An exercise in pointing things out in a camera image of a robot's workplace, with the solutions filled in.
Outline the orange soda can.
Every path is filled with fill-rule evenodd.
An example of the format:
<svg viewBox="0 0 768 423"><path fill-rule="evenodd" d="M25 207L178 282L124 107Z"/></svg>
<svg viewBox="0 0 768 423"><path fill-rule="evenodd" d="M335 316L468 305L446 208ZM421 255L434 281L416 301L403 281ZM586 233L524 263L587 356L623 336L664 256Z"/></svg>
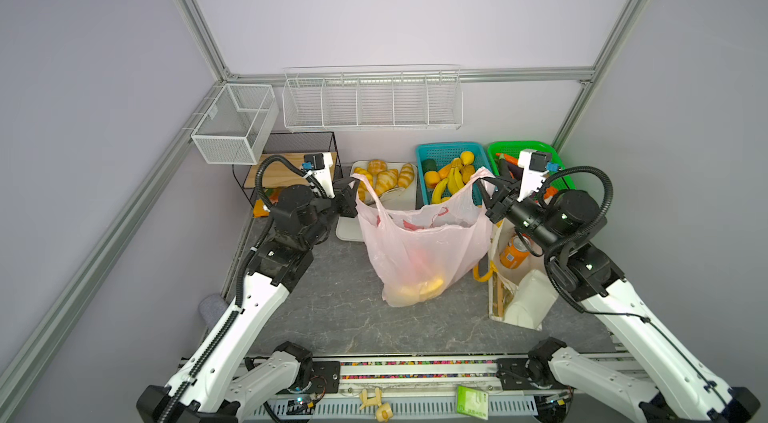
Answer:
<svg viewBox="0 0 768 423"><path fill-rule="evenodd" d="M501 251L499 260L502 266L514 270L519 268L529 256L530 252L525 247L518 248L508 243Z"/></svg>

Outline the white canvas tote bag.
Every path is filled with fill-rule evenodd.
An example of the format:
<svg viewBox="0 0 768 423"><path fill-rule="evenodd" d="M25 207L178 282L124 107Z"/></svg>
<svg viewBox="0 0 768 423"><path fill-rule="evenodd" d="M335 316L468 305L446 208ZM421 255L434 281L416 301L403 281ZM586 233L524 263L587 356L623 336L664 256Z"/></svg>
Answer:
<svg viewBox="0 0 768 423"><path fill-rule="evenodd" d="M525 247L513 241L516 237L510 223L494 226L487 265L477 265L473 269L473 277L487 286L488 316L492 321L541 331L559 294L545 273L541 257L530 253L525 262L514 270L500 264L500 253L508 243L518 248Z"/></svg>

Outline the pink plastic grocery bag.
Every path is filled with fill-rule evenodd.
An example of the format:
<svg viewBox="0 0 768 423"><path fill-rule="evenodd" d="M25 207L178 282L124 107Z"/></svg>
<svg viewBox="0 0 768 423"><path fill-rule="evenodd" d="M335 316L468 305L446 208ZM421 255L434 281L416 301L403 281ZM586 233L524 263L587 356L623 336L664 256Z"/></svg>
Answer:
<svg viewBox="0 0 768 423"><path fill-rule="evenodd" d="M492 176L481 168L469 183ZM472 188L461 189L447 202L411 211L389 210L378 197L373 202L368 206L356 201L357 219L369 261L383 283L382 299L391 307L425 302L400 298L397 292L404 286L441 278L445 291L489 250L493 224L484 205L474 204Z"/></svg>

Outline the yellow banana bunch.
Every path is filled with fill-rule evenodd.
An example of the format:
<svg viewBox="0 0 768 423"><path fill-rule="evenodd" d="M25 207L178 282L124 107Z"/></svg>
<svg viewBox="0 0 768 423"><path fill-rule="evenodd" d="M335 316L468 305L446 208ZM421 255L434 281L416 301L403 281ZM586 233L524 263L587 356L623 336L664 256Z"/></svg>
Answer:
<svg viewBox="0 0 768 423"><path fill-rule="evenodd" d="M434 278L416 285L404 286L397 292L400 298L407 301L426 301L439 296L444 291L444 280Z"/></svg>

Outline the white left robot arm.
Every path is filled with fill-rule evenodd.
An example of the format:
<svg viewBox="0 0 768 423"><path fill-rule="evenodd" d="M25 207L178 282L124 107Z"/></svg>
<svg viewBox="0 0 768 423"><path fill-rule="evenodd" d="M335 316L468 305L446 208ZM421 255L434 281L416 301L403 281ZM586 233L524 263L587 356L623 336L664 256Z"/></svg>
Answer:
<svg viewBox="0 0 768 423"><path fill-rule="evenodd" d="M242 422L283 390L311 384L312 354L290 342L263 363L236 374L274 312L287 300L340 216L356 213L357 182L333 180L330 153L307 154L300 166L270 155L255 190L267 225L238 267L234 298L192 357L164 385L150 385L136 408L144 422Z"/></svg>

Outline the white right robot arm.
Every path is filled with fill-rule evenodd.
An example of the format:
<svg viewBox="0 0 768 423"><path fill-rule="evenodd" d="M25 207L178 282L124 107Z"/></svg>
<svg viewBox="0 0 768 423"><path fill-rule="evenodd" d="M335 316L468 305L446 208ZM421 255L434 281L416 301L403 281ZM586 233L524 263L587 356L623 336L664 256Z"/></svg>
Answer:
<svg viewBox="0 0 768 423"><path fill-rule="evenodd" d="M528 354L535 386L580 390L633 422L748 422L761 403L701 363L642 301L625 273L592 238L614 198L609 176L592 166L561 169L546 152L520 153L519 179L479 175L474 183L488 219L512 224L542 259L557 294L595 316L647 374L638 381L566 343L548 338Z"/></svg>

